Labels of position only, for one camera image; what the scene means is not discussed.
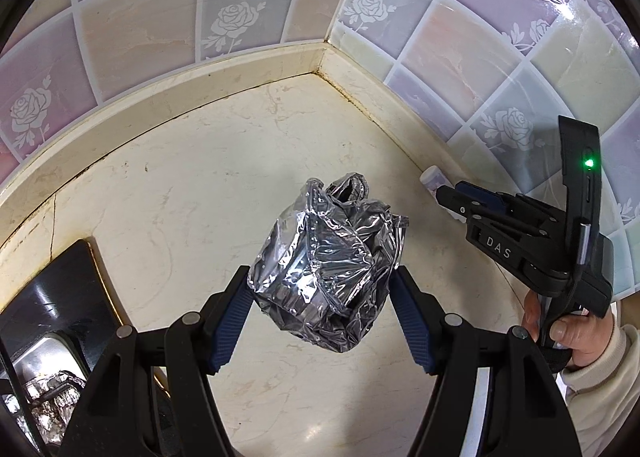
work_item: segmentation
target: pink tile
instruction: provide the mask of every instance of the pink tile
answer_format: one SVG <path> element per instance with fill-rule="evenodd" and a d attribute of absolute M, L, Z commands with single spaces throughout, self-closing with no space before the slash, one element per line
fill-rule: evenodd
<path fill-rule="evenodd" d="M 95 107 L 69 15 L 0 61 L 0 128 L 25 156 Z"/>
<path fill-rule="evenodd" d="M 18 161 L 9 151 L 7 146 L 0 140 L 0 184 L 9 176 L 18 166 Z"/>
<path fill-rule="evenodd" d="M 402 62 L 468 120 L 519 62 L 518 53 L 453 0 L 439 4 Z"/>

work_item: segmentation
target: rose motif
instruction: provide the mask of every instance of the rose motif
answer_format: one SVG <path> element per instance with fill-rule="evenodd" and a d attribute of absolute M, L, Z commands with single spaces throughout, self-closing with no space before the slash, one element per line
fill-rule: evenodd
<path fill-rule="evenodd" d="M 503 144 L 520 150 L 531 150 L 534 147 L 531 141 L 533 124 L 521 111 L 515 108 L 498 111 L 495 113 L 495 123 Z"/>
<path fill-rule="evenodd" d="M 363 22 L 385 20 L 388 17 L 386 6 L 382 0 L 353 0 L 353 11 L 360 15 Z"/>
<path fill-rule="evenodd" d="M 529 36 L 536 44 L 540 41 L 540 38 L 544 36 L 546 30 L 548 30 L 549 25 L 542 19 L 540 20 L 532 20 L 531 21 L 531 29 L 529 30 Z"/>
<path fill-rule="evenodd" d="M 39 129 L 47 108 L 51 103 L 51 91 L 46 89 L 26 89 L 11 106 L 12 129 L 14 132 L 25 132 L 29 129 Z"/>
<path fill-rule="evenodd" d="M 238 38 L 249 26 L 255 24 L 259 16 L 258 10 L 246 2 L 231 4 L 218 12 L 218 18 L 213 23 L 211 31 L 221 36 Z"/>

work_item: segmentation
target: yellow tile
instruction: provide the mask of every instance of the yellow tile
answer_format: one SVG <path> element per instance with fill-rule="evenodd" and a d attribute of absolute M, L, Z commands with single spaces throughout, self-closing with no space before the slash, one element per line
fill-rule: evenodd
<path fill-rule="evenodd" d="M 640 82 L 625 52 L 585 2 L 572 5 L 533 64 L 575 117 L 602 134 L 640 95 Z"/>
<path fill-rule="evenodd" d="M 11 49 L 20 39 L 31 33 L 40 24 L 66 10 L 70 5 L 71 0 L 34 0 L 9 37 L 3 52 Z"/>

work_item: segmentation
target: aluminum foil package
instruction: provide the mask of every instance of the aluminum foil package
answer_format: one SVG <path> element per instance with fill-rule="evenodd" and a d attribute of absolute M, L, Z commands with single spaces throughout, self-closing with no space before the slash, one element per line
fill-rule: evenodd
<path fill-rule="evenodd" d="M 326 190 L 309 179 L 274 224 L 248 284 L 280 329 L 336 352 L 354 348 L 371 329 L 408 219 L 368 196 L 361 174 Z"/>

